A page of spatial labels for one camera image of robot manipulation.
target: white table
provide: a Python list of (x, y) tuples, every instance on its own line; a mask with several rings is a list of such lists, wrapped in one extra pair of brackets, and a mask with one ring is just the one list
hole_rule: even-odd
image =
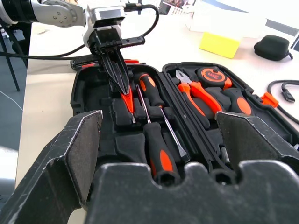
[[(153, 19), (153, 16), (128, 16), (121, 24), (122, 37), (142, 34), (151, 26)], [(71, 51), (82, 44), (82, 30), (81, 27), (57, 28), (33, 24), (30, 54), (56, 55)], [(273, 62), (254, 54), (256, 39), (244, 39), (234, 59), (228, 59), (199, 50), (201, 35), (188, 31), (181, 17), (161, 16), (144, 45), (123, 49), (122, 54), (124, 58), (139, 59), (159, 71), (168, 63), (218, 63), (237, 74), (259, 96), (266, 92), (267, 84), (273, 80), (298, 79), (298, 52), (292, 52), (292, 61)], [(87, 48), (74, 55), (85, 54), (89, 54)], [(70, 68), (69, 61), (29, 61), (16, 184), (19, 184), (43, 147), (72, 116), (70, 99), (74, 78), (75, 72)], [(299, 99), (299, 91), (288, 88)], [(298, 103), (285, 102), (278, 94), (278, 87), (273, 88), (273, 92), (287, 111), (293, 116), (298, 114)], [(72, 218), (69, 223), (82, 223), (84, 211), (76, 211)]]

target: pliers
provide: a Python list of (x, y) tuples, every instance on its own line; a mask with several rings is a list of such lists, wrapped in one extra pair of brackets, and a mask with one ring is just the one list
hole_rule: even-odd
[(191, 95), (202, 99), (214, 113), (222, 112), (223, 107), (201, 86), (199, 82), (191, 81), (191, 79), (180, 70), (176, 70), (176, 77), (181, 81), (181, 84), (178, 85), (178, 89), (183, 94), (187, 104), (195, 112), (204, 128), (208, 129), (210, 127), (210, 122), (203, 111), (196, 105)]

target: screwdriver shaft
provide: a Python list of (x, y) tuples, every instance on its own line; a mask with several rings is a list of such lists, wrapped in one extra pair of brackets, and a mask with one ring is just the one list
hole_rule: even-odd
[(144, 108), (146, 119), (148, 120), (148, 123), (151, 123), (150, 116), (149, 116), (149, 113), (148, 113), (148, 109), (145, 105), (145, 102), (144, 102), (144, 99), (143, 99), (143, 96), (142, 96), (142, 92), (141, 92), (140, 87), (139, 87), (138, 84), (136, 84), (136, 89), (137, 89), (139, 99), (141, 100), (142, 107)]
[(179, 152), (179, 155), (181, 156), (181, 158), (182, 158), (182, 160), (183, 160), (184, 162), (188, 162), (188, 161), (190, 161), (190, 158), (189, 158), (187, 152), (184, 150), (184, 148), (182, 147), (181, 143), (179, 143), (179, 140), (178, 140), (176, 134), (174, 133), (174, 131), (173, 131), (173, 129), (172, 129), (172, 127), (171, 127), (171, 125), (170, 125), (170, 123), (169, 123), (169, 121), (168, 121), (166, 115), (164, 114), (164, 111), (163, 111), (162, 108), (161, 108), (161, 112), (162, 112), (162, 114), (163, 114), (164, 121), (165, 121), (165, 123), (166, 123), (166, 125), (167, 125), (167, 127), (168, 127), (168, 129), (169, 129), (169, 131), (170, 131), (170, 133), (171, 133), (171, 135), (172, 135), (174, 141), (176, 142), (176, 144), (177, 144), (177, 146), (178, 146), (178, 152)]

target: robotic arm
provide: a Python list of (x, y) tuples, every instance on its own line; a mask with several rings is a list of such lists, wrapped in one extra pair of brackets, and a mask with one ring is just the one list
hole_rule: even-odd
[[(121, 94), (129, 93), (128, 69), (121, 48), (144, 44), (144, 36), (156, 26), (159, 14), (156, 7), (125, 4), (122, 0), (85, 0), (87, 8), (65, 0), (0, 0), (0, 20), (7, 25), (18, 22), (40, 22), (58, 27), (83, 26), (83, 40), (103, 65), (110, 80)], [(121, 38), (119, 24), (125, 12), (152, 8), (156, 11), (153, 26), (140, 37)]]

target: black tool case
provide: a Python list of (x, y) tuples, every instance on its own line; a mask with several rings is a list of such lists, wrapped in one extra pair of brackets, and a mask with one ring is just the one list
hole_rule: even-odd
[[(217, 124), (212, 114), (210, 128), (204, 129), (177, 87), (175, 70), (197, 81), (198, 69), (214, 66), (231, 79), (232, 87), (242, 91), (260, 119), (241, 116), (230, 120), (232, 116), (222, 114), (217, 119), (221, 124)], [(284, 164), (299, 173), (299, 153), (291, 147), (299, 143), (299, 133), (272, 106), (264, 105), (252, 88), (218, 64), (174, 63), (165, 65), (162, 72), (144, 64), (128, 64), (128, 70), (135, 124), (100, 67), (80, 70), (75, 78), (73, 114), (103, 111), (86, 223), (296, 223), (296, 211), (291, 207), (299, 202), (290, 191), (299, 189), (299, 179)], [(150, 164), (143, 134), (147, 120), (133, 81), (133, 75), (140, 72), (155, 81), (166, 104), (166, 116), (190, 155), (190, 163), (184, 164), (159, 108), (145, 98), (149, 116), (161, 125), (175, 159), (182, 178), (179, 185), (158, 185), (146, 165)], [(227, 150), (229, 162), (223, 158), (222, 148)]]

